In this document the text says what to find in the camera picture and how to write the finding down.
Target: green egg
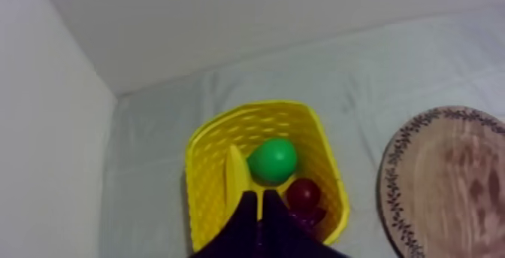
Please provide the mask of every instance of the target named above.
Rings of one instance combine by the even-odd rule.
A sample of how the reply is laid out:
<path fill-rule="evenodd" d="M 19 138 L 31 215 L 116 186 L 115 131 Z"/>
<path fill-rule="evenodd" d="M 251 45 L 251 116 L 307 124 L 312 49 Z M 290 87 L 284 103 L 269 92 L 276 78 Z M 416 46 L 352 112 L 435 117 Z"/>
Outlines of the green egg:
<path fill-rule="evenodd" d="M 268 184 L 282 184 L 295 172 L 298 156 L 293 143 L 272 138 L 256 148 L 247 163 L 251 174 Z"/>

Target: basket rim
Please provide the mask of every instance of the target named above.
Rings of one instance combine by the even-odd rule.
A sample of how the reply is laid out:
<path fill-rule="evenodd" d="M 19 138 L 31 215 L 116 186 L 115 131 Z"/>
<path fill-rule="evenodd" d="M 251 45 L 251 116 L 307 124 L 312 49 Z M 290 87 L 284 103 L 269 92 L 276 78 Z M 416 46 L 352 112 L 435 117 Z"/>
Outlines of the basket rim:
<path fill-rule="evenodd" d="M 192 178 L 192 153 L 194 150 L 195 143 L 198 142 L 198 140 L 203 137 L 204 135 L 207 134 L 209 130 L 212 128 L 220 125 L 221 123 L 224 123 L 226 120 L 231 119 L 232 117 L 235 117 L 235 114 L 239 111 L 241 114 L 244 113 L 244 109 L 247 109 L 249 106 L 255 106 L 255 105 L 273 105 L 273 104 L 289 104 L 289 105 L 298 105 L 300 107 L 303 107 L 307 109 L 308 114 L 310 117 L 313 118 L 315 124 L 316 124 L 316 129 L 318 133 L 322 137 L 322 142 L 323 142 L 323 148 L 326 152 L 327 155 L 329 155 L 329 162 L 331 165 L 331 170 L 333 172 L 333 175 L 335 179 L 337 180 L 337 188 L 338 188 L 338 194 L 340 197 L 340 201 L 342 203 L 342 214 L 340 215 L 340 221 L 337 225 L 337 227 L 328 235 L 328 237 L 323 241 L 324 244 L 329 245 L 335 242 L 342 231 L 346 228 L 348 220 L 349 220 L 349 213 L 350 213 L 350 204 L 349 204 L 349 197 L 347 195 L 347 192 L 345 191 L 342 177 L 340 176 L 340 171 L 337 168 L 337 160 L 334 158 L 333 151 L 331 150 L 330 144 L 328 142 L 328 138 L 325 134 L 325 131 L 323 129 L 321 120 L 319 119 L 319 116 L 317 113 L 308 105 L 299 102 L 299 101 L 294 101 L 294 100 L 280 100 L 280 99 L 271 99 L 271 100 L 262 100 L 262 101 L 256 101 L 256 102 L 248 102 L 242 105 L 239 105 L 235 108 L 232 108 L 231 110 L 222 112 L 220 114 L 217 114 L 215 117 L 212 119 L 208 120 L 206 123 L 198 127 L 195 132 L 193 132 L 191 138 L 188 141 L 188 144 L 186 146 L 186 155 L 185 155 L 185 173 L 186 173 L 186 193 L 187 193 L 187 198 L 188 198 L 188 209 L 189 209 L 189 227 L 191 229 L 191 239 L 192 239 L 192 246 L 193 250 L 197 251 L 200 250 L 203 245 L 200 245 L 195 237 L 195 226 L 193 225 L 193 220 L 191 220 L 191 217 L 194 217 L 194 206 L 195 206 L 195 198 L 194 196 L 190 196 L 189 194 L 193 194 L 193 183 L 190 180 Z M 250 108 L 248 111 L 257 111 L 258 108 Z"/>

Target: plastic basket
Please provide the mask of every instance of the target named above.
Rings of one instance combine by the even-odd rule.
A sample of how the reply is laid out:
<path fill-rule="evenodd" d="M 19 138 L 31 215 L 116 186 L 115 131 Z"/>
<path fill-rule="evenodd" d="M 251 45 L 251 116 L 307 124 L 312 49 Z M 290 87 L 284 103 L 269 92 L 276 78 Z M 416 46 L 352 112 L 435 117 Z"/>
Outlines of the plastic basket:
<path fill-rule="evenodd" d="M 319 118 L 299 102 L 272 100 L 220 114 L 190 139 L 186 184 L 194 251 L 202 249 L 226 224 L 224 162 L 229 145 L 237 145 L 249 156 L 263 141 L 276 137 L 288 138 L 299 158 L 296 173 L 277 191 L 284 197 L 295 178 L 314 180 L 322 190 L 319 206 L 327 211 L 316 227 L 318 239 L 330 244 L 338 238 L 347 224 L 349 202 Z M 253 189 L 259 192 L 264 188 L 255 184 Z"/>

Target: dark purple object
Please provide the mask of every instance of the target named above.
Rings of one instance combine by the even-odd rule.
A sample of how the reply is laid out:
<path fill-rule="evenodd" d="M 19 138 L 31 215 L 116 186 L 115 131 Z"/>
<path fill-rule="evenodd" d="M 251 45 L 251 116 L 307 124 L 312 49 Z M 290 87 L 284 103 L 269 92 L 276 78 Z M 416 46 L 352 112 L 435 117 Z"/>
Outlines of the dark purple object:
<path fill-rule="evenodd" d="M 321 190 L 308 178 L 299 178 L 289 185 L 286 192 L 289 207 L 297 212 L 311 212 L 321 199 Z"/>

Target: white wall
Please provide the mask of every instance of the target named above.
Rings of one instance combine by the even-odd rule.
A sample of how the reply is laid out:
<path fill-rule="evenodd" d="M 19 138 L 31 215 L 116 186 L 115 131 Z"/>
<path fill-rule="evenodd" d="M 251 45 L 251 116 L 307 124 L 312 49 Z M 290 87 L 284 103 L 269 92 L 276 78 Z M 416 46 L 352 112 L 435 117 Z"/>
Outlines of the white wall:
<path fill-rule="evenodd" d="M 505 0 L 52 0 L 124 93 L 300 41 Z"/>
<path fill-rule="evenodd" d="M 48 0 L 0 0 L 0 257 L 97 256 L 115 101 Z"/>

